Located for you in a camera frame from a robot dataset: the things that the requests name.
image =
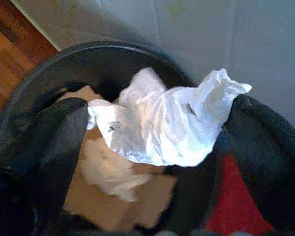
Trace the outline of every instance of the red cloth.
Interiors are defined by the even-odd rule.
[[[222,235],[238,231],[263,235],[274,231],[258,211],[232,155],[222,158],[218,202],[206,223],[205,231],[219,232]]]

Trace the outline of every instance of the wooden floor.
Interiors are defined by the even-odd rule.
[[[8,0],[0,0],[0,110],[13,88],[57,50]]]

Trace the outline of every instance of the trash can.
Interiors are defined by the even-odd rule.
[[[152,67],[168,88],[193,86],[170,60],[142,46],[101,41],[59,52],[27,75],[8,99],[0,114],[0,151],[25,130],[38,112],[65,92],[90,85],[96,93],[114,101],[144,67]],[[198,167],[167,168],[168,174],[178,176],[178,183],[168,210],[150,233],[169,229],[182,234],[198,226],[208,209],[215,166],[215,158],[209,156]]]

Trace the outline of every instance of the white wall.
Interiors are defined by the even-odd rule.
[[[213,69],[295,127],[295,0],[12,0],[58,48],[127,40],[169,55],[199,84]]]

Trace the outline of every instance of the tissue paper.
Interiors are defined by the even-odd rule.
[[[197,88],[166,90],[151,68],[139,71],[118,105],[88,104],[107,146],[133,162],[196,166],[212,151],[233,100],[252,87],[212,71]]]

